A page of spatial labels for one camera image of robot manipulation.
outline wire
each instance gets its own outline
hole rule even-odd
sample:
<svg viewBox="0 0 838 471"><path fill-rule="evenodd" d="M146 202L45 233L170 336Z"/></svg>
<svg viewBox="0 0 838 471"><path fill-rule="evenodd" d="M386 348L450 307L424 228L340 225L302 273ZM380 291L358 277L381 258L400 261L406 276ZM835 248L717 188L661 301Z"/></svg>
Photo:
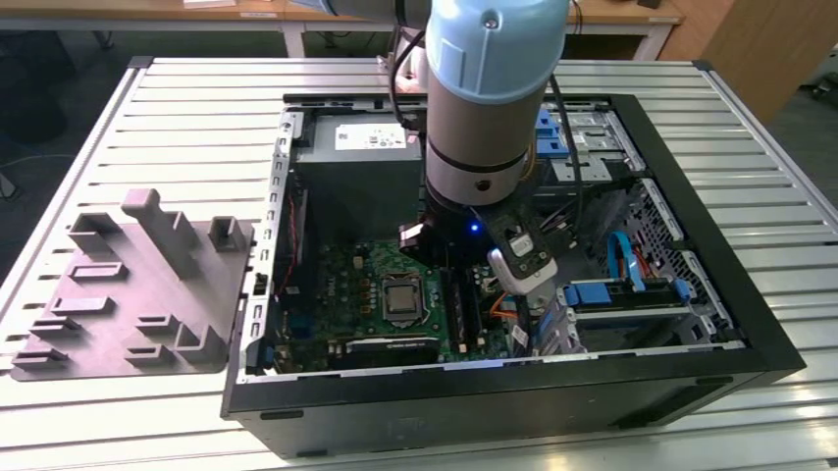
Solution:
<svg viewBox="0 0 838 471"><path fill-rule="evenodd" d="M653 276L654 275L653 267L650 267L650 262L646 260L646 257L644 256L644 252L641 252L641 249L638 247L634 247L632 251L634 252L634 255L638 257L638 263L641 264L641 271L644 272L644 276L645 277Z"/></svg>
<svg viewBox="0 0 838 471"><path fill-rule="evenodd" d="M51 159L54 157L66 157L66 158L71 158L75 159L77 156L73 154L46 154L46 155L31 155L30 157L23 157L18 160L14 160L13 162L10 162L9 164L3 164L0 165L0 169L6 169L7 167L13 167L14 165L18 165L23 162L29 162L31 160L37 160L37 159Z"/></svg>
<svg viewBox="0 0 838 471"><path fill-rule="evenodd" d="M561 216L561 215L562 215L562 213L564 213L565 211L568 211L568 208L570 208L570 207L574 205L574 203L576 203L576 202L577 202L577 199L576 199L576 198L574 198L574 199L572 199L568 203L565 203L565 205L562 205L562 207L561 207L560 209L557 209L557 210L556 210L556 211L550 214L550 216L548 216L548 218L545 219L545 221L541 223L541 227L540 227L540 228L541 228L542 230L546 230L546 229L548 229L548 227L550 227L550 226L556 226L556 224L554 224L554 223L556 223L556 221L554 221L554 220L558 218L558 216Z"/></svg>
<svg viewBox="0 0 838 471"><path fill-rule="evenodd" d="M496 303L493 304L493 308L489 310L490 317L506 317L509 319L518 319L520 317L518 313L498 309L501 307L501 303L504 302L505 297L508 297L509 295L510 294L506 291L504 291L504 293L496 300Z"/></svg>
<svg viewBox="0 0 838 471"><path fill-rule="evenodd" d="M374 31L373 34L370 34L370 39L368 39L368 42L365 43L365 54L368 54L368 50L370 49L370 44L373 44L373 40L377 38L377 35L380 34L378 31Z"/></svg>
<svg viewBox="0 0 838 471"><path fill-rule="evenodd" d="M298 266L298 222L297 222L297 214L294 209L294 198L291 194L289 195L289 220L291 226L291 263L289 264L289 270L286 271L286 278L283 279L283 284L279 286L277 290L277 296L283 293L286 290L286 285L289 284L289 280L291 280L291 274L294 273L294 269Z"/></svg>
<svg viewBox="0 0 838 471"><path fill-rule="evenodd" d="M522 175L522 182L526 182L529 176L533 175L533 170L536 169L536 142L529 145L529 159L526 161L526 171Z"/></svg>
<svg viewBox="0 0 838 471"><path fill-rule="evenodd" d="M398 107L398 100L396 97L396 76L398 75L398 70L402 68L402 64L405 64L405 59L410 56L414 47L420 44L420 41L425 38L425 30L420 31L410 43L405 47L405 50L396 58L393 65L390 67L390 84L389 84L389 94L390 94L390 105L393 106L393 114L396 115L396 120L400 122L404 128L409 129L408 122L405 121L405 115L402 115L402 110Z"/></svg>
<svg viewBox="0 0 838 471"><path fill-rule="evenodd" d="M582 212L585 209L584 184L582 184L582 165L580 164L580 149L577 149L577 141L574 140L574 132L572 131L572 120L568 117L568 108L565 107L565 98L560 89L560 82L556 75L550 75L550 87L556 97L556 105L560 109L562 117L562 131L565 132L565 144L572 152L572 162L574 164L574 182L577 183L577 226L582 223Z"/></svg>
<svg viewBox="0 0 838 471"><path fill-rule="evenodd" d="M580 6L580 0L572 0L574 2L574 8L577 10L577 28L574 34L582 34L584 24L586 23L585 16L582 14L582 7Z"/></svg>

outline white table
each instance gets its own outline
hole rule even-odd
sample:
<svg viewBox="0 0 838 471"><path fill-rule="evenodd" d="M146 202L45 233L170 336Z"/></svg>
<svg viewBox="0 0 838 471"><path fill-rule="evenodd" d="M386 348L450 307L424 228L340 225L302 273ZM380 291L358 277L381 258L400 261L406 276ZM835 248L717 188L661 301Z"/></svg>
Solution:
<svg viewBox="0 0 838 471"><path fill-rule="evenodd" d="M330 458L340 469L825 469L838 457L838 218L713 73L689 63L566 62L568 93L634 93L808 369L660 430ZM0 374L50 300L79 212L155 187L190 221L262 218L283 94L385 91L373 60L161 59L127 71L0 288ZM225 373L17 383L0 376L0 469L289 465L219 418Z"/></svg>

